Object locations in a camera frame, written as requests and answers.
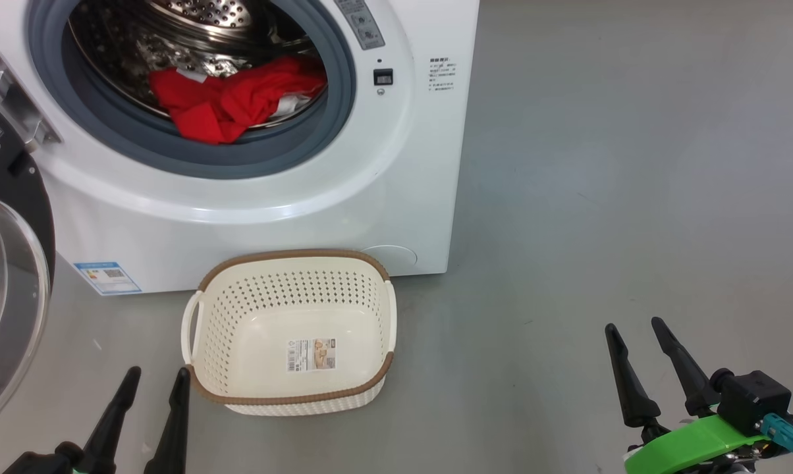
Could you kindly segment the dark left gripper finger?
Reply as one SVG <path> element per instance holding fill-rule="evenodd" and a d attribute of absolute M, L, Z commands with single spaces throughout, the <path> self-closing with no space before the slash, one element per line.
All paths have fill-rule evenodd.
<path fill-rule="evenodd" d="M 184 473 L 188 456 L 188 420 L 190 409 L 190 372 L 179 369 L 169 399 L 169 414 L 161 439 L 146 473 Z"/>
<path fill-rule="evenodd" d="M 134 405 L 141 374 L 140 367 L 132 367 L 126 372 L 119 389 L 108 403 L 84 445 L 84 458 L 80 462 L 81 473 L 116 472 L 115 456 L 119 447 L 124 418 Z"/>

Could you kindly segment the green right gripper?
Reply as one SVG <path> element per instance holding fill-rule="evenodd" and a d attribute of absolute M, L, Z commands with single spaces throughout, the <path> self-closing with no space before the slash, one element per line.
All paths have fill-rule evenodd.
<path fill-rule="evenodd" d="M 670 358 L 686 397 L 684 406 L 693 423 L 667 430 L 657 417 L 661 409 L 647 396 L 632 368 L 626 343 L 613 323 L 605 326 L 620 412 L 628 428 L 642 429 L 642 443 L 624 457 L 628 473 L 725 473 L 776 456 L 776 444 L 758 429 L 763 417 L 755 413 L 716 413 L 721 402 L 709 377 L 680 343 L 662 318 L 651 319 L 663 354 Z"/>

